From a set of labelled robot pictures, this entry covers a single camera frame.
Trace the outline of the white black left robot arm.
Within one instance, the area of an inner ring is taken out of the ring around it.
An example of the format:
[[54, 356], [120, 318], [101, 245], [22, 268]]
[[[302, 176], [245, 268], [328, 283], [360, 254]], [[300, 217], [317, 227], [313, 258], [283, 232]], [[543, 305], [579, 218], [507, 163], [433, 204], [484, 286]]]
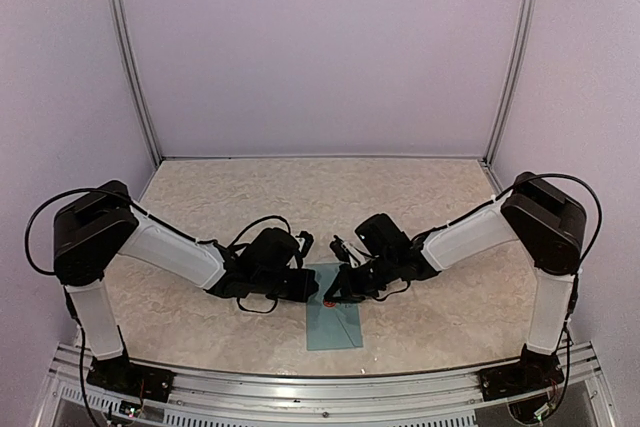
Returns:
[[[31, 233], [39, 215], [50, 205], [70, 198], [53, 219], [53, 266], [37, 265], [31, 253]], [[319, 290], [314, 270], [304, 261], [314, 243], [307, 231], [294, 234], [290, 223], [274, 216], [251, 222], [261, 230], [250, 242], [243, 228], [228, 244], [191, 236], [137, 204], [127, 186], [112, 180], [99, 187], [62, 192], [38, 206], [29, 217], [23, 248], [30, 267], [54, 277], [64, 289], [72, 318], [78, 323], [102, 377], [121, 392], [140, 381], [130, 362], [116, 322], [105, 272], [117, 256], [136, 259], [178, 276], [221, 299], [241, 302], [262, 295], [272, 304], [305, 304]]]

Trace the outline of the teal paper envelope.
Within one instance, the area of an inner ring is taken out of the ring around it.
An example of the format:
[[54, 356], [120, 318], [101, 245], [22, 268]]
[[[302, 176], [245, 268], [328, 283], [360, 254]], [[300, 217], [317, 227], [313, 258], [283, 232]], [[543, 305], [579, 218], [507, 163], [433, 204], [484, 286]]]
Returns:
[[359, 308], [356, 304], [327, 307], [324, 293], [335, 279], [337, 263], [315, 264], [319, 290], [306, 304], [306, 348], [308, 351], [331, 351], [363, 347]]

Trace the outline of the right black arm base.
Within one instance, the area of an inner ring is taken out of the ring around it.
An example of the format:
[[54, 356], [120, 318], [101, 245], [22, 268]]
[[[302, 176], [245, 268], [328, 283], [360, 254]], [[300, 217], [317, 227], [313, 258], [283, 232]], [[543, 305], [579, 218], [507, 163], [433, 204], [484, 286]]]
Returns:
[[562, 384], [565, 376], [560, 367], [546, 369], [535, 364], [514, 363], [481, 369], [478, 379], [483, 400], [488, 402]]

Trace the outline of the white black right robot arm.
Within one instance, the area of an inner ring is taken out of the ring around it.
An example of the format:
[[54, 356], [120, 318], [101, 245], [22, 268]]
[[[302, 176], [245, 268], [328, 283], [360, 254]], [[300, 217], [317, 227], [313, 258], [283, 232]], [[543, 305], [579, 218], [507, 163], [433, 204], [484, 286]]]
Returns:
[[555, 355], [574, 311], [582, 265], [596, 234], [586, 233], [583, 205], [553, 185], [566, 180], [596, 193], [585, 181], [563, 173], [523, 172], [513, 184], [469, 212], [408, 236], [386, 213], [363, 221], [355, 230], [359, 251], [336, 237], [331, 250], [341, 265], [324, 294], [324, 302], [384, 302], [395, 281], [407, 286], [437, 277], [454, 265], [503, 244], [517, 242], [528, 255], [536, 279], [534, 307], [523, 351], [515, 363], [514, 385], [535, 389], [551, 371]]

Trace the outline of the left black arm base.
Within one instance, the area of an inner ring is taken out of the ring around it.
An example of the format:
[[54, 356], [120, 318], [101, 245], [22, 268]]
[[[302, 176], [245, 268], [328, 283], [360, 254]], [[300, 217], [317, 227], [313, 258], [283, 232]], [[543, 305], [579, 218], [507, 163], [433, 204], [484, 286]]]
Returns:
[[162, 368], [133, 362], [118, 363], [116, 359], [95, 361], [87, 374], [87, 383], [104, 390], [167, 403], [172, 391], [175, 373]]

